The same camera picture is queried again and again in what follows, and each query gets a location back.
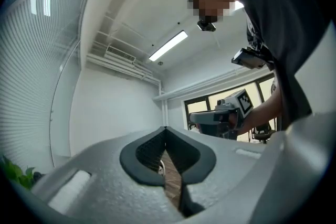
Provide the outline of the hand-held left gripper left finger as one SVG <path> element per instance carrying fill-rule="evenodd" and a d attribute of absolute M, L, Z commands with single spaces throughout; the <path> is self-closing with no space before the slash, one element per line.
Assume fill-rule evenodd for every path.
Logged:
<path fill-rule="evenodd" d="M 183 220 L 163 187 L 138 184 L 120 164 L 120 153 L 126 145 L 154 131 L 137 131 L 87 147 L 40 179 L 32 189 L 33 194 L 49 203 L 76 171 L 84 171 L 91 176 L 80 191 L 70 193 L 74 200 L 65 212 L 70 218 Z"/>

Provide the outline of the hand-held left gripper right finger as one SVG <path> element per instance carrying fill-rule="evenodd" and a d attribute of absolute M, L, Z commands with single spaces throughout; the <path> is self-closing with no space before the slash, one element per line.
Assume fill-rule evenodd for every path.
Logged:
<path fill-rule="evenodd" d="M 251 223 L 261 188 L 250 187 L 263 146 L 166 128 L 166 151 L 181 176 L 173 223 Z"/>

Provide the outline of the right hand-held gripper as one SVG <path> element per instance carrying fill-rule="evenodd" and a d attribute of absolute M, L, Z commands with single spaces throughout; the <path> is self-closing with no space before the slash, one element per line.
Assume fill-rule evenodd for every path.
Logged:
<path fill-rule="evenodd" d="M 244 126 L 245 118 L 253 110 L 253 103 L 245 89 L 236 91 L 231 95 L 217 100 L 215 111 L 223 111 L 219 117 L 219 133 L 220 136 L 226 139 L 237 139 L 238 131 Z M 215 111 L 202 111 L 189 114 L 190 121 L 197 124 L 217 124 Z M 236 112 L 238 114 L 237 130 L 229 129 L 229 114 Z"/>

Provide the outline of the person's right hand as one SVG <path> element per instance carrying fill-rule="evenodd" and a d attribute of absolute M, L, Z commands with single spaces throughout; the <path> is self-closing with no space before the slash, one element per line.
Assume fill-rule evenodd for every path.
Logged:
<path fill-rule="evenodd" d="M 236 112 L 229 114 L 229 124 L 228 124 L 228 126 L 229 126 L 230 130 L 239 129 L 238 120 L 239 120 L 239 117 L 238 117 L 238 114 Z"/>

